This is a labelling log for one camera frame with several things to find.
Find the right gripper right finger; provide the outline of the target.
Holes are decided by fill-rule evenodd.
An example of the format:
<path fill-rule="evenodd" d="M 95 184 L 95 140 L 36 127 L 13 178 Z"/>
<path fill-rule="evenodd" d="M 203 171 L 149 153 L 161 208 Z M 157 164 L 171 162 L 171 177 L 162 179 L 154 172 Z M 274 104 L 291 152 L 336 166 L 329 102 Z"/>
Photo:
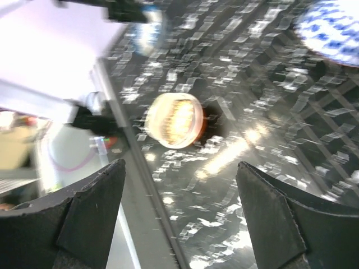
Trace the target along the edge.
<path fill-rule="evenodd" d="M 236 181 L 258 268 L 358 268 L 358 209 L 275 179 L 247 162 Z"/>

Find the blue floral white bowl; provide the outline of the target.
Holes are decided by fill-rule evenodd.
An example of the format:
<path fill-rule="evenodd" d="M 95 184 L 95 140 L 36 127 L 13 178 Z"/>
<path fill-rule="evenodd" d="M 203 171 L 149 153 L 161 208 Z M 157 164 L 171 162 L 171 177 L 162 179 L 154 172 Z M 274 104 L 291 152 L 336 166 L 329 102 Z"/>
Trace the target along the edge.
<path fill-rule="evenodd" d="M 132 43 L 136 53 L 147 57 L 165 42 L 168 23 L 164 12 L 155 5 L 144 5 L 142 13 L 148 21 L 132 25 Z"/>

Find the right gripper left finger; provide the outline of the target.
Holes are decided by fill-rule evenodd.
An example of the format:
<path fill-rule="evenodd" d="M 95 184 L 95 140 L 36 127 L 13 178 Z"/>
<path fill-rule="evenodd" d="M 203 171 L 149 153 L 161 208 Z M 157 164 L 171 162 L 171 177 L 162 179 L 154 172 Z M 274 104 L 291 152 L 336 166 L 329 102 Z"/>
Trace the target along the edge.
<path fill-rule="evenodd" d="M 1 268 L 105 268 L 125 184 L 125 161 L 1 211 Z"/>

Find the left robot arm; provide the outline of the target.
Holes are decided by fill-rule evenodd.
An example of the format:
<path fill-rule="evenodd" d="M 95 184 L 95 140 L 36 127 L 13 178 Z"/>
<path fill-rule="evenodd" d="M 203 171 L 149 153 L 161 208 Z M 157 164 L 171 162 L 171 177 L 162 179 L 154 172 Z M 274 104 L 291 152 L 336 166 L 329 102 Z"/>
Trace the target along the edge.
<path fill-rule="evenodd" d="M 77 3 L 87 6 L 105 8 L 107 19 L 114 22 L 138 22 L 147 23 L 148 19 L 143 12 L 143 4 L 133 0 L 58 0 L 59 6 L 65 2 Z"/>

